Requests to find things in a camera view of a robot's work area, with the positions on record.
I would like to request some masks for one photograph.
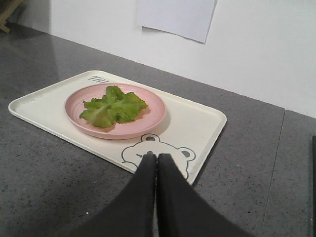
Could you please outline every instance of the bear ear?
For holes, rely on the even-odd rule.
[[[156,141],[156,142],[160,142],[160,138],[155,135],[155,134],[152,134],[152,133],[147,133],[145,135],[143,135],[141,137],[141,141],[142,142],[146,142],[146,141]]]
[[[178,148],[178,150],[181,151],[181,153],[185,156],[187,161],[191,161],[196,158],[196,154],[194,153],[194,151],[187,147],[180,147]]]

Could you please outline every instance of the wooden object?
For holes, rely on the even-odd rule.
[[[5,26],[6,20],[14,12],[14,10],[23,3],[24,0],[7,0],[4,1],[3,6],[0,8],[0,29],[9,33],[10,29]]]

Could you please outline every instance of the white wall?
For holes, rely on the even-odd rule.
[[[206,44],[137,25],[138,0],[27,0],[19,23],[316,118],[316,1],[218,0]]]

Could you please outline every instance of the serving tray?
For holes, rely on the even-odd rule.
[[[99,83],[146,88],[164,101],[166,116],[153,130],[131,139],[108,140],[87,135],[68,120],[64,104],[75,91]],[[227,121],[219,110],[102,71],[88,71],[35,91],[12,101],[8,108],[14,116],[132,173],[143,154],[169,153],[190,184]]]

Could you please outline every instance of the pink plate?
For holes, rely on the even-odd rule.
[[[79,118],[85,110],[83,100],[101,98],[105,94],[106,87],[110,85],[117,85],[124,93],[134,92],[147,103],[148,107],[141,110],[135,121],[115,123],[107,128],[95,127]],[[119,140],[137,137],[155,128],[165,117],[166,107],[159,96],[142,87],[125,83],[103,83],[87,86],[69,96],[65,103],[65,112],[70,122],[82,132],[94,137]]]

